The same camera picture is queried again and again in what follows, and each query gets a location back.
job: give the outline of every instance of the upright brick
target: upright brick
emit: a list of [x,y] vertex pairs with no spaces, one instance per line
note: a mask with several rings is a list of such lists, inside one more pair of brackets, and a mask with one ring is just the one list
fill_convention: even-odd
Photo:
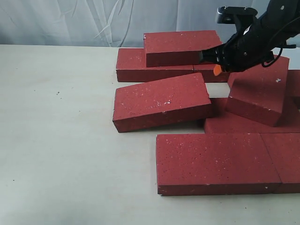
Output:
[[262,134],[282,184],[275,193],[300,193],[300,134]]
[[291,98],[286,97],[278,126],[270,127],[262,123],[225,111],[227,98],[212,98],[214,117],[204,124],[206,134],[221,133],[300,133],[300,112]]
[[243,72],[233,82],[226,109],[250,120],[276,126],[285,99],[288,65],[289,59],[280,57],[271,67],[259,65]]
[[145,33],[147,67],[199,64],[200,51],[220,45],[214,30]]
[[194,65],[194,72],[202,74],[206,83],[225,83],[228,81],[229,73],[222,73],[219,76],[214,75],[215,64]]
[[285,94],[292,97],[298,109],[300,109],[300,70],[289,70]]
[[143,48],[121,48],[116,65],[119,82],[149,82],[192,74],[192,65],[174,67],[146,67]]
[[281,181],[259,134],[158,135],[161,195],[274,192]]
[[116,90],[113,122],[119,132],[210,116],[211,101],[200,73]]

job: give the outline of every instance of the white table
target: white table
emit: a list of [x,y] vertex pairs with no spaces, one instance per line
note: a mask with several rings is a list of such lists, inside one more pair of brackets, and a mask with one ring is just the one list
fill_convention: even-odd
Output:
[[[1,225],[300,223],[298,194],[157,195],[156,135],[203,130],[185,123],[119,134],[114,93],[128,83],[116,81],[117,52],[0,45]],[[285,55],[300,68],[300,51]]]

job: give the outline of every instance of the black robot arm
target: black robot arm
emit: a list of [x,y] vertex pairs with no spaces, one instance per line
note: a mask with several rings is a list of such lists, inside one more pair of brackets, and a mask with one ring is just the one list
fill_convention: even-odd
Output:
[[[253,8],[219,8],[217,22],[235,24],[237,32],[226,43],[201,51],[200,63],[219,64],[223,72],[242,72],[258,64],[268,67],[283,48],[296,47],[286,41],[300,33],[300,0],[271,0],[267,11],[256,15]],[[276,47],[281,50],[274,58]]]

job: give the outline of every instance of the white backdrop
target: white backdrop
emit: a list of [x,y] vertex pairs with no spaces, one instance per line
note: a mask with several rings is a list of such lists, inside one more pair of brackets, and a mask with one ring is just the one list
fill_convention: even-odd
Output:
[[141,47],[143,33],[217,30],[221,6],[255,7],[269,0],[0,0],[0,44]]

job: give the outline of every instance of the orange gripper tip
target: orange gripper tip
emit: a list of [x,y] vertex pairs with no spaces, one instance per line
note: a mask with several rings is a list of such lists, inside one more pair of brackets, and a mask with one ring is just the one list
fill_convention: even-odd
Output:
[[214,67],[214,75],[215,75],[215,76],[219,76],[222,72],[223,72],[223,71],[222,71],[222,68],[221,68],[220,65],[216,65],[216,66]]

